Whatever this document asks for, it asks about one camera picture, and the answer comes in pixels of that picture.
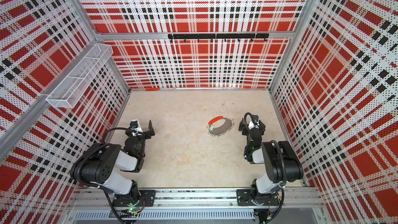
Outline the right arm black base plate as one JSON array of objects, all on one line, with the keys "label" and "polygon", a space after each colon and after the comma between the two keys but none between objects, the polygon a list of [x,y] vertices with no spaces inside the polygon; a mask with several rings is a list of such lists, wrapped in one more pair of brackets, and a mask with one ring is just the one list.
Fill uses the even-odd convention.
[{"label": "right arm black base plate", "polygon": [[259,194],[249,189],[236,191],[238,206],[278,206],[279,199],[276,194]]}]

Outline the grey key organizer red handle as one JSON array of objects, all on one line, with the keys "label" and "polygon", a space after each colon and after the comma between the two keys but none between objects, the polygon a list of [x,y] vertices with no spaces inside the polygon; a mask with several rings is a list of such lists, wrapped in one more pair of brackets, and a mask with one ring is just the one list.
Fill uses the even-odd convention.
[{"label": "grey key organizer red handle", "polygon": [[[209,132],[209,126],[214,124],[215,128]],[[223,116],[218,116],[208,122],[208,134],[211,136],[222,136],[234,127],[234,121]]]}]

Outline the small key with teal tag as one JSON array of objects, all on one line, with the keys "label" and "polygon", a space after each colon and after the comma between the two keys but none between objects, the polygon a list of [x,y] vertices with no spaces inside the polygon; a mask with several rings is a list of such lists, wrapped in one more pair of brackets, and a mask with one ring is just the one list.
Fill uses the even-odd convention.
[{"label": "small key with teal tag", "polygon": [[215,125],[214,125],[214,124],[210,125],[210,126],[209,126],[209,132],[213,131],[214,128],[215,128]]}]

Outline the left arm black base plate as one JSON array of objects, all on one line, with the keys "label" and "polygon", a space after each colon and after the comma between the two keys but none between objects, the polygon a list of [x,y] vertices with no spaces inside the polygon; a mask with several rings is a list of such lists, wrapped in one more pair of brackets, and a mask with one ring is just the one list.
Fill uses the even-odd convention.
[{"label": "left arm black base plate", "polygon": [[115,195],[112,205],[114,207],[152,207],[155,199],[155,190],[139,190],[138,194]]}]

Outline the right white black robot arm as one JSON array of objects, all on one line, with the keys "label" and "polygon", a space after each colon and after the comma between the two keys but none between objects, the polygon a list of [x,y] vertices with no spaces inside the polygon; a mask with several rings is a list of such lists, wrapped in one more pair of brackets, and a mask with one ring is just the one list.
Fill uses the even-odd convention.
[{"label": "right white black robot arm", "polygon": [[246,136],[244,159],[250,164],[265,165],[265,173],[254,179],[249,189],[237,190],[239,206],[278,206],[283,203],[287,183],[302,180],[304,169],[288,141],[263,141],[265,124],[259,116],[246,113],[239,123]]}]

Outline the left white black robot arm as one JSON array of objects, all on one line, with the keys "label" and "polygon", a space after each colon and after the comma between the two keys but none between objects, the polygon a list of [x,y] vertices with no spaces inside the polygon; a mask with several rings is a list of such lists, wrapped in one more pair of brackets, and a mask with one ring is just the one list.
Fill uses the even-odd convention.
[{"label": "left white black robot arm", "polygon": [[154,190],[139,190],[138,183],[120,172],[139,173],[145,162],[146,141],[155,135],[150,121],[144,131],[137,120],[131,121],[128,128],[112,128],[104,135],[105,139],[113,131],[121,130],[127,135],[124,146],[111,143],[95,143],[74,163],[70,171],[73,180],[80,184],[103,190],[113,199],[112,207],[152,207]]}]

